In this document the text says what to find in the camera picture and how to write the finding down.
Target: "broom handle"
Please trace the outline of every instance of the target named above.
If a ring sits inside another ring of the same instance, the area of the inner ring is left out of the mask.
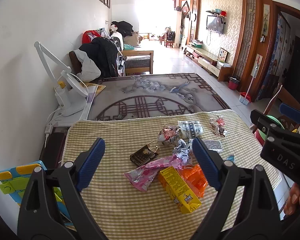
[[[258,70],[258,67],[259,67],[259,66],[256,65],[256,68],[255,68],[254,73],[253,73],[253,77],[252,77],[251,82],[250,82],[250,86],[249,86],[249,88],[248,88],[248,91],[247,91],[246,96],[244,97],[244,99],[246,99],[246,97],[247,97],[247,95],[248,95],[248,93],[249,93],[250,87],[251,87],[252,82],[253,82],[253,79],[254,79],[254,75],[256,74],[256,71]]]

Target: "white cloth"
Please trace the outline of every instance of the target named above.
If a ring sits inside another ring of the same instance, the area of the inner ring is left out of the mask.
[[[111,35],[111,38],[112,38],[112,37],[117,37],[117,38],[120,40],[121,50],[123,50],[123,37],[122,37],[122,34],[119,33],[119,32],[114,32],[114,33],[112,33],[112,35]]]
[[[82,63],[82,71],[77,74],[82,81],[90,82],[101,75],[100,69],[96,66],[94,61],[88,57],[86,52],[76,49],[74,53]]]

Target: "yellow gingham cloth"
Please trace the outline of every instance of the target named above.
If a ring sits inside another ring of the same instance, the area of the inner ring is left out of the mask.
[[[222,116],[228,134],[225,138],[214,135],[209,118]],[[106,142],[105,154],[88,188],[81,196],[93,218],[110,239],[131,240],[186,240],[196,231],[211,206],[216,191],[208,186],[202,205],[190,214],[181,214],[157,177],[147,192],[134,188],[123,175],[136,166],[129,155],[156,140],[165,123],[177,125],[178,120],[200,121],[206,140],[221,140],[221,157],[234,154],[239,167],[253,168],[261,164],[275,188],[281,181],[277,169],[260,158],[261,145],[249,131],[245,122],[230,109],[194,114],[129,119],[122,121],[79,121],[68,131],[63,163],[74,161],[87,151],[97,137]],[[159,157],[172,154],[173,146],[159,145]],[[238,187],[223,229],[232,227],[240,207],[244,187]]]

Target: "colorful toy stand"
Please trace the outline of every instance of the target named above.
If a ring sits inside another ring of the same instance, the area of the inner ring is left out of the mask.
[[[34,168],[38,166],[41,166],[44,170],[47,170],[42,161],[36,161],[27,165],[17,166],[11,169],[0,171],[0,182],[2,183],[0,184],[0,189],[3,194],[9,194],[20,206],[29,178]],[[53,187],[53,189],[61,214],[71,221],[60,188]]]

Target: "pink wrapper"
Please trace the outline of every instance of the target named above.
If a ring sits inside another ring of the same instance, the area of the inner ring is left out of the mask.
[[[167,156],[149,162],[148,164],[140,166],[133,171],[126,172],[124,175],[135,188],[140,191],[147,191],[157,173],[163,168],[169,166],[173,166],[176,169],[181,169],[182,160],[173,154],[172,156]]]

